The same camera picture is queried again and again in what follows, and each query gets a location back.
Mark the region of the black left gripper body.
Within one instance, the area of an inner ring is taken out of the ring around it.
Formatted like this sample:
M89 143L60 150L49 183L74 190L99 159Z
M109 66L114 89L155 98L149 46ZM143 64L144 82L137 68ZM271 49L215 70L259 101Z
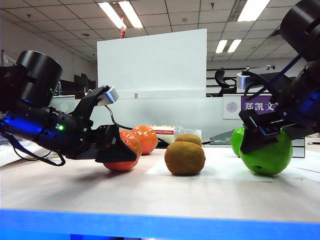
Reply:
M90 132L88 149L79 155L80 160L120 160L121 156L116 149L119 137L117 125L102 125Z

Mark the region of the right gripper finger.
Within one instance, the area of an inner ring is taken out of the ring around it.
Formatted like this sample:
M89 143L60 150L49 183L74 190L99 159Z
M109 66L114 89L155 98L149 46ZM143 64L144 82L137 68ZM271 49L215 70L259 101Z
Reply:
M281 129L290 139L300 139L317 132L317 124L313 126L302 126L298 124L281 124Z
M276 142L277 133L265 134L259 128L245 128L240 150L244 154L248 154L252 151L265 148L269 145L273 145Z

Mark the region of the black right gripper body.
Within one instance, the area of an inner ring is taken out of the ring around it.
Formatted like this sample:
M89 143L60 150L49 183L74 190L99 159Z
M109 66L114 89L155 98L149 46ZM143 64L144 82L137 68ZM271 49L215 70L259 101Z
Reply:
M290 121L278 115L275 111L257 114L253 109L241 110L239 116L244 126L251 133L260 133L269 137L280 133L281 128L290 126Z

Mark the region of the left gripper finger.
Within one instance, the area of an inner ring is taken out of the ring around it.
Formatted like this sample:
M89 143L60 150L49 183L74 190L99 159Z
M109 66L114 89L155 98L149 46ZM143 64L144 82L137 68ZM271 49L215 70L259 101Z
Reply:
M137 158L137 154L121 140L120 136L98 142L95 148L98 150L95 157L98 163L133 162Z

